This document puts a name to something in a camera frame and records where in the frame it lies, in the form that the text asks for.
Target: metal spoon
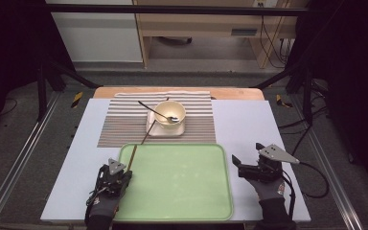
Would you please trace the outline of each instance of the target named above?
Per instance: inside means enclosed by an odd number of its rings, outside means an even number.
[[[138,102],[139,104],[141,104],[142,106],[144,106],[145,108],[147,108],[148,110],[153,111],[154,113],[157,113],[158,115],[160,115],[160,116],[162,116],[162,117],[166,118],[166,119],[167,119],[167,121],[169,121],[170,123],[177,123],[177,122],[179,122],[179,121],[180,121],[180,120],[179,120],[178,118],[176,118],[176,117],[166,117],[166,116],[164,116],[163,114],[161,114],[161,113],[159,113],[159,112],[155,111],[154,109],[152,109],[152,108],[148,107],[147,105],[143,104],[143,103],[142,103],[142,102],[140,102],[140,101],[137,101],[137,102]]]

